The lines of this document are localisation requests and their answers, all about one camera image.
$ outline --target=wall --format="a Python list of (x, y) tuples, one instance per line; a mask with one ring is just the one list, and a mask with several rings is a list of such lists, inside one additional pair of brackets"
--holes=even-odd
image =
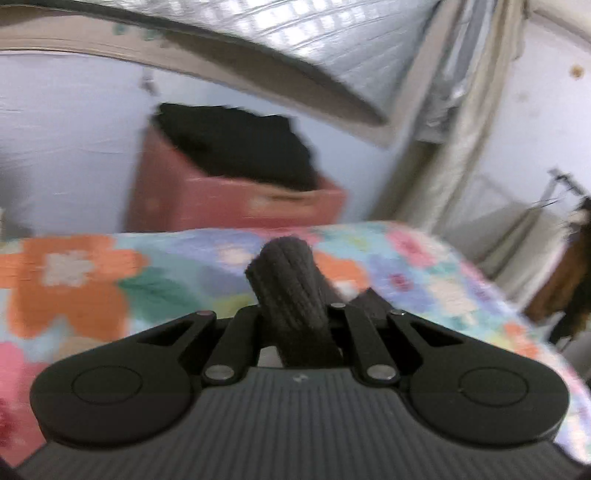
[(48, 233), (122, 229), (142, 132), (159, 101), (232, 105), (295, 116), (319, 169), (349, 191), (343, 221), (362, 220), (394, 168), (383, 150), (251, 95), (154, 70), (67, 53), (0, 54), (0, 206), (9, 228)]
[[(571, 75), (573, 66), (584, 70)], [(591, 190), (591, 48), (554, 24), (528, 21), (491, 136), (446, 238), (469, 258), (482, 253), (559, 167)], [(575, 203), (557, 204), (562, 216)]]

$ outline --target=red box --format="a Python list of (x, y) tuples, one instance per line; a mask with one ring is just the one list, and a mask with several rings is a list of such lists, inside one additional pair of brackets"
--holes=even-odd
[(252, 180), (210, 177), (151, 125), (127, 216), (128, 232), (193, 228), (277, 228), (337, 221), (345, 192), (319, 176), (320, 189), (295, 192)]

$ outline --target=brown spot on wall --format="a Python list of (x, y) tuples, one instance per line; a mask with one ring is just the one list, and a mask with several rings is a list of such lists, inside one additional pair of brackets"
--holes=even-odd
[(570, 76), (576, 80), (580, 80), (585, 75), (585, 69), (581, 65), (573, 65), (570, 68)]

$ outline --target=metal screw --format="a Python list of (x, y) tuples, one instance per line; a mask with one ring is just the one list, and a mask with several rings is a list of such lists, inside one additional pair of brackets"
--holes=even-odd
[(205, 370), (205, 376), (211, 380), (230, 380), (234, 376), (234, 370), (228, 365), (212, 365)]
[(368, 368), (368, 375), (374, 380), (392, 380), (396, 377), (396, 369), (389, 365), (372, 365)]

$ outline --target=floral fabric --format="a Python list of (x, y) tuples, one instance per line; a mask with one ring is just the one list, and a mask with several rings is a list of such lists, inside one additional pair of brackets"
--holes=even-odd
[(584, 383), (474, 266), (448, 245), (389, 222), (7, 244), (0, 250), (0, 455), (16, 464), (43, 441), (28, 389), (45, 365), (195, 310), (233, 315), (255, 302), (245, 267), (281, 235), (306, 240), (346, 299), (371, 286), (396, 307), (555, 369), (571, 393), (556, 442), (591, 463)]

